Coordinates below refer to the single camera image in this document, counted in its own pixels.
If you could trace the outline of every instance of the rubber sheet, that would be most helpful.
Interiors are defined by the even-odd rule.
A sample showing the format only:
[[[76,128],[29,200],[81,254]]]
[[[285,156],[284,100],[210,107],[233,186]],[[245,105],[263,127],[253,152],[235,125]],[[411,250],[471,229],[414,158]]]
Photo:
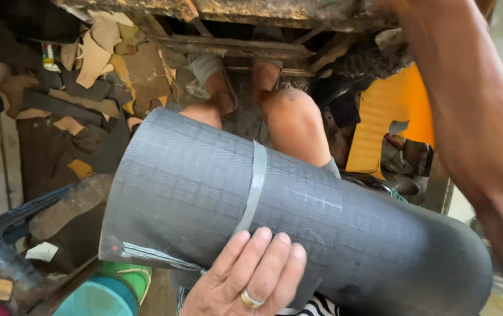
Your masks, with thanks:
[[[100,259],[208,269],[244,213],[253,148],[154,110],[113,181]],[[477,315],[492,287],[487,250],[463,223],[269,148],[250,231],[260,226],[306,249],[297,297],[316,289],[362,315]]]

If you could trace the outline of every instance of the gold ring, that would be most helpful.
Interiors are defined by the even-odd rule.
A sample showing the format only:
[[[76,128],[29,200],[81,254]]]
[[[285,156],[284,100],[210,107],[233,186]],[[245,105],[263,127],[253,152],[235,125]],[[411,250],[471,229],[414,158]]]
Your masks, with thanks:
[[[256,309],[256,308],[260,307],[261,305],[263,305],[263,303],[265,303],[265,301],[256,301],[255,299],[250,298],[250,295],[248,294],[247,288],[244,289],[241,296],[242,296],[242,301],[244,301],[244,304],[246,304],[246,306],[248,306],[249,308]]]

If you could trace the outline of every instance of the knee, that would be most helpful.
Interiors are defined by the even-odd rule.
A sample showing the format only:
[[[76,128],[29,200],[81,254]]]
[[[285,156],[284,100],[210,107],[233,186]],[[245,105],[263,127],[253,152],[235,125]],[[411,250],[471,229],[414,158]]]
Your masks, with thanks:
[[[275,90],[265,100],[266,120],[284,117],[304,124],[322,119],[321,112],[312,98],[302,90],[285,88]]]

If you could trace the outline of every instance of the finger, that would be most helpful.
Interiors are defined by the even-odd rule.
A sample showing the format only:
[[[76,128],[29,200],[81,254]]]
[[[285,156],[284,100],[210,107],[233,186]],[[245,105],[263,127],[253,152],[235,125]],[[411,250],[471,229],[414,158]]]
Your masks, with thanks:
[[[228,241],[220,255],[218,255],[213,266],[206,274],[215,283],[215,286],[226,280],[234,263],[238,260],[238,257],[249,240],[250,234],[247,231],[241,231]]]
[[[244,287],[248,285],[270,241],[271,230],[268,227],[261,227],[255,231],[252,239],[248,242],[234,264],[228,278],[221,285],[226,298],[236,298]]]
[[[289,258],[279,276],[271,296],[259,308],[260,315],[275,315],[287,307],[297,293],[297,287],[306,268],[306,251],[299,243],[293,243]]]
[[[273,238],[246,286],[252,299],[264,301],[271,295],[277,285],[279,275],[287,263],[290,249],[289,235],[279,233]]]

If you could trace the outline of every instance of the plastic bucket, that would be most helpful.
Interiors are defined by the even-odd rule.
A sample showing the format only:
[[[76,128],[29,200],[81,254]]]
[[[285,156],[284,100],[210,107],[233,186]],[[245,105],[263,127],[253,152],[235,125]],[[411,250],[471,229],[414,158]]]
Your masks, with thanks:
[[[58,307],[54,316],[137,316],[135,295],[121,281],[96,276],[84,282]]]
[[[125,282],[141,304],[150,286],[152,268],[137,264],[105,262],[99,273]]]

